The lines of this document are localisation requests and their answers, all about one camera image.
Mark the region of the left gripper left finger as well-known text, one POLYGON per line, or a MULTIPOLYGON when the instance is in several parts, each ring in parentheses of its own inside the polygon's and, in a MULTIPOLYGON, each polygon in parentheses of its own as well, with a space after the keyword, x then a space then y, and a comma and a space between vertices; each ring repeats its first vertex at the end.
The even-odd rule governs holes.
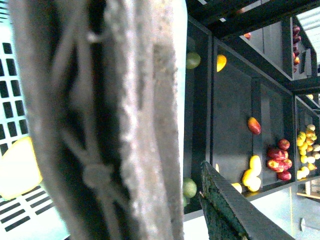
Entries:
POLYGON ((11 0, 28 130, 72 240, 181 240, 183 0, 11 0))

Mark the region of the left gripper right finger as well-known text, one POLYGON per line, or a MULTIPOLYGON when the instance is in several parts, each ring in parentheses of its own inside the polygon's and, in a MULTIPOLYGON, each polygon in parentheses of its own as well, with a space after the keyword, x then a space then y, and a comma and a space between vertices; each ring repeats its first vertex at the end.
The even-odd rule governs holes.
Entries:
POLYGON ((201 163, 199 194, 210 240, 292 240, 218 173, 201 163))

